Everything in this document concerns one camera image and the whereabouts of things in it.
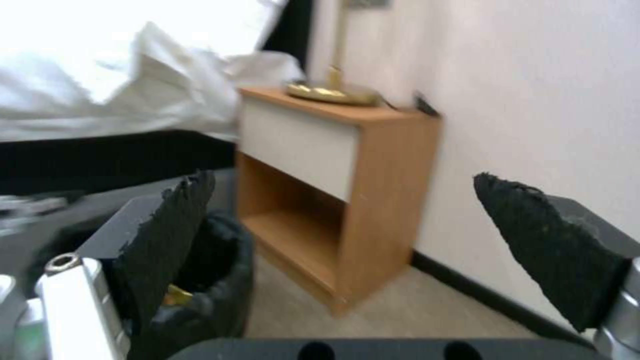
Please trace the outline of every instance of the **wooden nightstand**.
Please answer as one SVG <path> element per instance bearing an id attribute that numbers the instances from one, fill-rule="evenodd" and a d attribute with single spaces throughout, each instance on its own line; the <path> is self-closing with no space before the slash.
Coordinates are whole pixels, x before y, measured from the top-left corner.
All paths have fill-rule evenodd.
<path id="1" fill-rule="evenodd" d="M 238 215 L 259 251 L 338 315 L 407 266 L 441 121 L 242 93 Z"/>

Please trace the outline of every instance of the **trash bin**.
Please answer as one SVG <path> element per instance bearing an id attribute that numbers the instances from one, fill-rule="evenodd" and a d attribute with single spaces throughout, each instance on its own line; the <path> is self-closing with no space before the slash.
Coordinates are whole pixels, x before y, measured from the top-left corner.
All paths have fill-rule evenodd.
<path id="1" fill-rule="evenodd" d="M 131 338 L 128 359 L 166 359 L 203 340 L 241 337 L 253 292 L 253 240 L 223 211 L 202 222 L 175 285 L 193 294 L 161 306 L 147 331 Z"/>

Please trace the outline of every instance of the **nightstand drawer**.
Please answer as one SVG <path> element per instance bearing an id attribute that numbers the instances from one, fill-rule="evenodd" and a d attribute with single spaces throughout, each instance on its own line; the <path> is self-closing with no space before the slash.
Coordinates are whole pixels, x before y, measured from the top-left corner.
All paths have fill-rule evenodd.
<path id="1" fill-rule="evenodd" d="M 349 201 L 356 126 L 247 98 L 240 119 L 240 151 Z"/>

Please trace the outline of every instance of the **yellow object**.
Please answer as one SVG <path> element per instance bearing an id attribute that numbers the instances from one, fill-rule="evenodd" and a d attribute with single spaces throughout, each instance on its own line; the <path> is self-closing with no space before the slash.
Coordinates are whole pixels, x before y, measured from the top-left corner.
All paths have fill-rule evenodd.
<path id="1" fill-rule="evenodd" d="M 349 0 L 342 0 L 333 50 L 333 65 L 329 67 L 326 83 L 298 82 L 287 85 L 287 94 L 303 99 L 334 102 L 337 104 L 377 106 L 380 95 L 375 90 L 357 85 L 345 85 L 342 81 L 342 59 L 346 39 L 347 8 Z"/>
<path id="2" fill-rule="evenodd" d="M 185 305 L 193 298 L 193 294 L 184 291 L 176 285 L 169 285 L 169 288 L 164 295 L 163 305 Z"/>

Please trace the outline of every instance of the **black baseboard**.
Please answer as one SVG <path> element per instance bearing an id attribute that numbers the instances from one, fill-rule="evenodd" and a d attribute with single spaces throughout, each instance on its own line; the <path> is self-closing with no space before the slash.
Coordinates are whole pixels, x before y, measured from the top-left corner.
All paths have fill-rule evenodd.
<path id="1" fill-rule="evenodd" d="M 583 337 L 543 318 L 531 310 L 528 310 L 507 299 L 506 297 L 486 288 L 483 285 L 469 279 L 463 274 L 435 261 L 429 257 L 414 251 L 411 265 L 427 273 L 440 282 L 460 291 L 461 293 L 476 299 L 484 305 L 506 315 L 532 332 L 550 339 L 557 339 L 593 348 L 593 345 Z"/>

